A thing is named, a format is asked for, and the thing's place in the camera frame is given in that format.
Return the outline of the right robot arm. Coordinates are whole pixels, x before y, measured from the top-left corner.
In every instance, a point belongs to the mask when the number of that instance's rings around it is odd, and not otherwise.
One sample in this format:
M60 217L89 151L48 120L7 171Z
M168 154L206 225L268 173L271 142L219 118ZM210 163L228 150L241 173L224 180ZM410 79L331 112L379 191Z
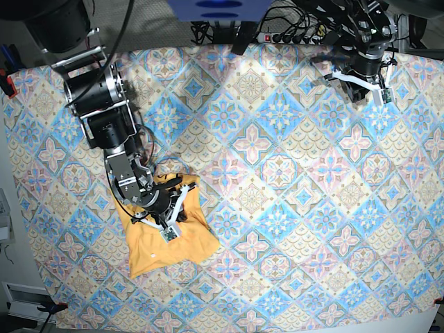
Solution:
M2 1L1 19L23 22L50 68L63 79L67 108L79 120L90 148L103 151L107 180L127 215L157 229L165 242L181 235L187 216L183 207L195 183L182 176L158 182L141 136L151 135L137 123L126 98L113 55L102 44L90 46L99 29L92 28L83 1Z

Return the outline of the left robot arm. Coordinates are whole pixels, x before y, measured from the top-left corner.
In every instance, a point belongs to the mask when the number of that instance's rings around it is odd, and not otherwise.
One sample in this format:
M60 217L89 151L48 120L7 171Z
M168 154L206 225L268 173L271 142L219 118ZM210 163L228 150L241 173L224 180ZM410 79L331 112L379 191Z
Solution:
M386 50L398 28L383 5L379 1L306 1L305 5L330 30L323 41L334 49L324 58L333 69L324 79L339 81L354 103L367 93L377 106L394 101L390 81L398 63Z

